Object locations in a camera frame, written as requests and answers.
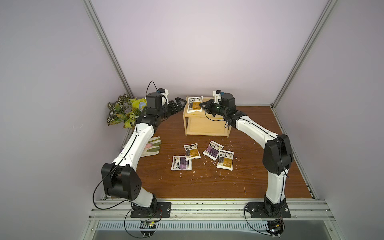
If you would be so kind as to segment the purple coffee bag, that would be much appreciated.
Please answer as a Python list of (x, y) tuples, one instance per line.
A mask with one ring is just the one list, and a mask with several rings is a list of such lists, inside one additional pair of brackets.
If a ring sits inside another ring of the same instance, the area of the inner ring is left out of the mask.
[(213, 161), (216, 161), (219, 155), (219, 151), (224, 148), (223, 145), (218, 144), (214, 141), (210, 141), (208, 147), (206, 150), (203, 152), (203, 155), (209, 157)]
[(192, 160), (187, 160), (185, 156), (173, 156), (172, 171), (191, 171), (192, 170)]

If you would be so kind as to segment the yellow coffee bag small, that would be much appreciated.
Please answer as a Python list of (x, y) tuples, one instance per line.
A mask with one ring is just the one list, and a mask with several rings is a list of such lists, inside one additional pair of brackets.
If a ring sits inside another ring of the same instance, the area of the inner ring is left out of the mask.
[(200, 159), (201, 155), (198, 150), (198, 144), (184, 145), (186, 160)]

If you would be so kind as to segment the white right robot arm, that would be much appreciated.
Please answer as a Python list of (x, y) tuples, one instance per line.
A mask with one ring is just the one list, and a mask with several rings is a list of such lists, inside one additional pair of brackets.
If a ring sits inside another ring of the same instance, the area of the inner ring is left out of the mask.
[(269, 216), (277, 215), (286, 203), (286, 181), (293, 162), (289, 137), (267, 130), (247, 114), (239, 111), (232, 94), (215, 91), (214, 98), (201, 103), (200, 106), (213, 117), (217, 115), (223, 117), (226, 124), (245, 133), (263, 148), (263, 165), (268, 171), (264, 210)]

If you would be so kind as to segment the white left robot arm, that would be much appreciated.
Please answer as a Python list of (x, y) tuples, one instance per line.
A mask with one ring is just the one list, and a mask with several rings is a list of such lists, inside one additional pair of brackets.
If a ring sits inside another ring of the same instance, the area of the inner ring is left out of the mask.
[(136, 120), (127, 145), (112, 163), (103, 165), (99, 185), (107, 196), (122, 198), (132, 203), (137, 211), (153, 215), (157, 211), (157, 199), (142, 187), (137, 166), (145, 146), (163, 120), (183, 111), (188, 101), (181, 98), (169, 101), (168, 94), (159, 91), (147, 94), (146, 100), (147, 106)]

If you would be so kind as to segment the light wooden two-tier shelf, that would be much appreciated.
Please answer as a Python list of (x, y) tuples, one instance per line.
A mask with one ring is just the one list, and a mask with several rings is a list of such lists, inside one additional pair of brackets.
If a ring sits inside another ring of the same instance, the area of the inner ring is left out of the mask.
[(221, 116), (213, 117), (204, 111), (188, 113), (189, 102), (183, 111), (184, 129), (186, 135), (229, 137), (232, 127), (225, 127)]

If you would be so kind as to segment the purple coffee bag flat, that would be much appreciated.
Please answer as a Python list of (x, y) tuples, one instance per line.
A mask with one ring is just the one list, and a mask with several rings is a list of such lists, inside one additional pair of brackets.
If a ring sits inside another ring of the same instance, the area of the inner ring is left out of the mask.
[(192, 170), (192, 160), (187, 160), (185, 156), (173, 156), (172, 171), (191, 171)]

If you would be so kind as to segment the green artificial plant in vase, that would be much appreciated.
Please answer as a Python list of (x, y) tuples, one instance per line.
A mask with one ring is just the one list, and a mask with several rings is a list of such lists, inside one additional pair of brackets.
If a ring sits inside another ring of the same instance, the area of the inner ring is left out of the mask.
[(107, 124), (118, 125), (123, 124), (124, 129), (133, 129), (136, 121), (147, 107), (145, 98), (132, 98), (128, 94), (120, 95), (114, 103), (108, 103), (109, 114), (107, 116)]

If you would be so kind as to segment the left circuit board connector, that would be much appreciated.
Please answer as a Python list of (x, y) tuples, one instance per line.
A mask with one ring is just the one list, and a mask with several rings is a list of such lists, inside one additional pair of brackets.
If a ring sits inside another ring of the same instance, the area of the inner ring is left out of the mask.
[(141, 221), (139, 231), (143, 238), (149, 238), (156, 232), (157, 226), (156, 221)]

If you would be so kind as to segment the circuit board connector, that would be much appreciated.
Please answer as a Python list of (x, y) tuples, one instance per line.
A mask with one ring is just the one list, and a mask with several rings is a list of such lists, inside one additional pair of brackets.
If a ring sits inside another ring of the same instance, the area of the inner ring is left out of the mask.
[(141, 221), (139, 231), (143, 238), (149, 238), (156, 232), (157, 226), (156, 221)]
[(282, 219), (275, 219), (267, 222), (268, 230), (267, 232), (274, 237), (281, 237), (282, 233), (285, 230), (285, 223)]

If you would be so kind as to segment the right circuit board connector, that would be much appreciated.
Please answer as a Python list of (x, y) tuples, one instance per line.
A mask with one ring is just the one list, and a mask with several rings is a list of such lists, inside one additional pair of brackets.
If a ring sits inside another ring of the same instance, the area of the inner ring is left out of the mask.
[(268, 230), (267, 232), (274, 237), (281, 237), (282, 233), (285, 230), (285, 223), (282, 219), (275, 219), (267, 222)]

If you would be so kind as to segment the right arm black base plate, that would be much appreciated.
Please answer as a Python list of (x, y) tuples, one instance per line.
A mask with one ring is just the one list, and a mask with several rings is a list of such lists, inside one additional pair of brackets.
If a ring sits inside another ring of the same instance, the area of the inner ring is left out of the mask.
[(245, 212), (251, 214), (251, 218), (289, 219), (292, 217), (286, 202), (270, 204), (265, 202), (249, 202), (245, 206)]

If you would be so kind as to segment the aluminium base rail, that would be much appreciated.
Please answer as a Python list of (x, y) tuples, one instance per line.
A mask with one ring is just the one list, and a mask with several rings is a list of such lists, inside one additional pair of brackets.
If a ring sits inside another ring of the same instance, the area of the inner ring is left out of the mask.
[[(131, 205), (122, 203), (114, 208), (113, 205), (117, 202), (118, 200), (111, 198), (97, 202), (105, 209), (92, 209), (80, 237), (82, 240), (93, 239), (97, 231), (124, 231), (129, 236), (135, 236), (137, 240), (147, 240), (149, 238), (143, 238), (139, 231), (141, 221), (158, 222), (155, 234), (166, 231), (239, 231), (272, 237), (267, 232), (267, 222), (275, 220), (251, 218), (251, 214), (245, 212), (247, 203), (262, 202), (261, 199), (161, 199), (160, 202), (172, 203), (171, 215), (167, 219), (133, 219), (130, 217)], [(344, 239), (326, 201), (289, 199), (286, 203), (292, 217), (281, 218), (285, 223), (285, 230), (282, 234), (293, 230), (293, 223), (302, 222), (303, 224), (319, 224), (320, 230), (332, 240)]]

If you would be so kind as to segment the aluminium frame corner post left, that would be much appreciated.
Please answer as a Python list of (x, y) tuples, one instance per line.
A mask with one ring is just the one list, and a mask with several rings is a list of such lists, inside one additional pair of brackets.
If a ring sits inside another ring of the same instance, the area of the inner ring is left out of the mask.
[(129, 83), (127, 81), (127, 78), (123, 72), (123, 69), (118, 61), (118, 58), (115, 54), (115, 51), (113, 50), (113, 47), (108, 39), (108, 36), (103, 28), (103, 25), (102, 25), (102, 22), (97, 14), (97, 11), (92, 3), (92, 1), (90, 0), (83, 0), (82, 1), (83, 4), (84, 4), (84, 7), (85, 7), (85, 10), (98, 34), (98, 37), (103, 45), (103, 47), (105, 48), (106, 52), (107, 52), (107, 55), (108, 57), (110, 58), (111, 62), (112, 62), (112, 65), (126, 91), (127, 94), (129, 94), (131, 97), (134, 96), (133, 92), (132, 92), (132, 89), (130, 88), (129, 86)]

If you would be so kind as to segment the aluminium frame corner post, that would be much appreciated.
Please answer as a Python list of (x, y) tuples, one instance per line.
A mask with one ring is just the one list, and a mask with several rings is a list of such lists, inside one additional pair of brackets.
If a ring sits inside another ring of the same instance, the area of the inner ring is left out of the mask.
[(130, 88), (129, 86), (129, 83), (127, 81), (127, 78), (123, 72), (123, 69), (118, 61), (118, 58), (115, 54), (115, 51), (113, 50), (113, 47), (108, 39), (108, 36), (103, 28), (103, 25), (102, 25), (102, 22), (97, 14), (97, 11), (92, 3), (92, 1), (90, 0), (83, 0), (82, 1), (83, 4), (84, 4), (84, 7), (85, 7), (85, 10), (98, 34), (98, 37), (103, 45), (103, 47), (105, 48), (106, 52), (107, 52), (107, 55), (108, 57), (110, 58), (111, 62), (112, 62), (112, 65), (126, 91), (127, 94), (129, 94), (131, 97), (134, 96), (133, 92), (132, 92), (132, 89)]
[(308, 39), (306, 40), (298, 58), (296, 59), (292, 69), (290, 70), (288, 77), (286, 78), (281, 90), (279, 91), (275, 100), (271, 103), (271, 108), (273, 111), (277, 108), (277, 106), (281, 102), (284, 94), (286, 93), (289, 86), (293, 82), (293, 80), (294, 80), (295, 76), (297, 75), (297, 73), (299, 72), (302, 64), (305, 62), (306, 57), (308, 56), (311, 49), (313, 48), (315, 42), (317, 41), (322, 29), (324, 28), (326, 22), (328, 21), (328, 18), (330, 17), (330, 15), (333, 12), (337, 3), (338, 3), (338, 0), (327, 1), (325, 8), (321, 12), (320, 17), (318, 18), (314, 28), (312, 29)]

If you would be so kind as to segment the aluminium frame corner post right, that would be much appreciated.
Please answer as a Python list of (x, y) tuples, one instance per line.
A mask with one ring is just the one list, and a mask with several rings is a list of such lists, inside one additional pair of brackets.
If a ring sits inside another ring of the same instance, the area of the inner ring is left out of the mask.
[(286, 93), (289, 86), (293, 82), (293, 80), (294, 80), (295, 76), (297, 75), (297, 73), (299, 72), (302, 64), (305, 62), (306, 57), (308, 56), (311, 49), (313, 48), (315, 42), (317, 41), (322, 29), (324, 28), (326, 22), (328, 21), (328, 18), (330, 17), (330, 15), (333, 12), (337, 3), (338, 3), (338, 0), (327, 1), (325, 8), (321, 12), (320, 17), (318, 18), (314, 28), (312, 29), (308, 39), (306, 40), (298, 58), (296, 59), (292, 69), (290, 70), (288, 77), (286, 78), (281, 90), (279, 91), (275, 100), (271, 103), (271, 108), (273, 111), (277, 108), (277, 106), (281, 102), (284, 94)]

